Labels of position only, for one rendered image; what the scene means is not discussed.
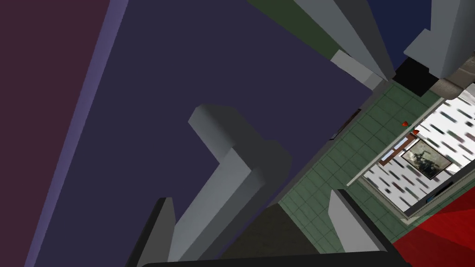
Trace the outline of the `dark navy cupboard door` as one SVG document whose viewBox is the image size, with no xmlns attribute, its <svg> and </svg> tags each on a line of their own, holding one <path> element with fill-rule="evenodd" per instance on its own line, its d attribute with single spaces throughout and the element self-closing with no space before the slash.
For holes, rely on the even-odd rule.
<svg viewBox="0 0 475 267">
<path fill-rule="evenodd" d="M 372 91 L 247 0 L 129 0 L 34 267 L 124 267 L 154 204 L 218 166 L 190 127 L 235 108 L 293 178 Z"/>
</svg>

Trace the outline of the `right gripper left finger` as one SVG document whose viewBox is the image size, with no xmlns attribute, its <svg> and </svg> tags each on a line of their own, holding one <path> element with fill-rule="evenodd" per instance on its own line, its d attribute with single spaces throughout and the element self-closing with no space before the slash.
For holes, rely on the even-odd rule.
<svg viewBox="0 0 475 267">
<path fill-rule="evenodd" d="M 167 262 L 175 224 L 172 198 L 159 198 L 125 267 L 145 267 L 150 263 Z"/>
</svg>

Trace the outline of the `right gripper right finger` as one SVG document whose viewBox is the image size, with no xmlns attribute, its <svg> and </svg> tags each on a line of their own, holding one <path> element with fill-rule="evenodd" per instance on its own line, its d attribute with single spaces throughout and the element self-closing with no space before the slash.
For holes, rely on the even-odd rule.
<svg viewBox="0 0 475 267">
<path fill-rule="evenodd" d="M 394 252 L 392 243 L 347 191 L 331 190 L 328 215 L 345 252 Z"/>
</svg>

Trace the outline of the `dark framed wall picture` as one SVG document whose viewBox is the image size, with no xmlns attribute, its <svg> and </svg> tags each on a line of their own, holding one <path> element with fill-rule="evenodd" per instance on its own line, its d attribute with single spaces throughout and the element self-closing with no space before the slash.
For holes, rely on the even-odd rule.
<svg viewBox="0 0 475 267">
<path fill-rule="evenodd" d="M 424 140 L 416 141 L 401 157 L 430 180 L 453 164 Z"/>
</svg>

